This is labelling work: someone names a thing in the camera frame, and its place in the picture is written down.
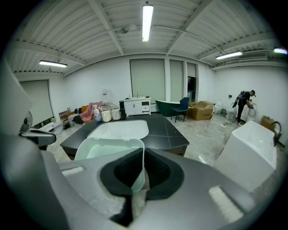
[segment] ceiling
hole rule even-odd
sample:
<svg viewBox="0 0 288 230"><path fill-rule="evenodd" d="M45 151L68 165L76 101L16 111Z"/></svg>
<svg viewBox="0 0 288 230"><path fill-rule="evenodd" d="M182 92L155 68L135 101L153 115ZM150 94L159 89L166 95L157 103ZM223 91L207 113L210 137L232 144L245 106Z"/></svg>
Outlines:
<svg viewBox="0 0 288 230"><path fill-rule="evenodd" d="M280 44L259 13L241 0L153 0L149 42L142 42L143 0L46 0L19 26L7 59L15 73L66 76L95 62L135 53L164 53L212 66L221 53L264 50L277 60ZM135 24L134 30L127 30ZM41 59L66 63L41 66Z"/></svg>

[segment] black pants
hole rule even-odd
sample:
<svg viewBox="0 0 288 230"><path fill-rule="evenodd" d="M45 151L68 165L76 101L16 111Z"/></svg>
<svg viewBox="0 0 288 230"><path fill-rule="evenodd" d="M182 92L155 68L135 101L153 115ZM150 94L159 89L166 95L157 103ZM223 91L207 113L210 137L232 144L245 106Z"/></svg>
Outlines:
<svg viewBox="0 0 288 230"><path fill-rule="evenodd" d="M243 111L244 106L242 106L241 104L239 105L238 103L238 116L237 116L237 122L239 123L241 121L241 114Z"/></svg>

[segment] black countertop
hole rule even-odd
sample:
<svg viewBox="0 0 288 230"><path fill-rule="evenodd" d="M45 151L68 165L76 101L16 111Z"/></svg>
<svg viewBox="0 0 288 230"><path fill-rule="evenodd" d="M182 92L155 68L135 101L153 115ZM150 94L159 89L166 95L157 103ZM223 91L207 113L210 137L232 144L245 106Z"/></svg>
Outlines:
<svg viewBox="0 0 288 230"><path fill-rule="evenodd" d="M129 116L126 120L147 122L149 134L141 139L147 148L169 150L189 145L188 140L161 114ZM90 121L63 141L60 146L76 152L88 134L103 123Z"/></svg>

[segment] green bathtub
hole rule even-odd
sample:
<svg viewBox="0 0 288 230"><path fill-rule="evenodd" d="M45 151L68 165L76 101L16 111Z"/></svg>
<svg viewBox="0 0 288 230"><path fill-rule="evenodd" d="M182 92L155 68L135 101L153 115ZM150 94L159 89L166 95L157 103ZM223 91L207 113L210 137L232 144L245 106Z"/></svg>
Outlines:
<svg viewBox="0 0 288 230"><path fill-rule="evenodd" d="M180 107L180 102L166 102L166 101L160 101L160 100L155 100L155 101L159 108L160 113L163 116L173 117L173 116L179 115L178 112L172 109Z"/></svg>

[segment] blue chair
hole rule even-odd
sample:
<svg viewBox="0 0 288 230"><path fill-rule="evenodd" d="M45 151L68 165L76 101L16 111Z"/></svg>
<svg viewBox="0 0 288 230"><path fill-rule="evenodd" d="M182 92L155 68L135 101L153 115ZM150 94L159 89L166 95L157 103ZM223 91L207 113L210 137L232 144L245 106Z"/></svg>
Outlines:
<svg viewBox="0 0 288 230"><path fill-rule="evenodd" d="M176 111L178 113L181 112L181 114L182 114L182 112L186 112L187 111L187 113L186 113L186 115L187 115L188 114L188 108L189 108L189 101L190 101L189 97L185 97L185 98L181 99L180 107L179 108L173 108L172 110L174 110L174 111Z"/></svg>

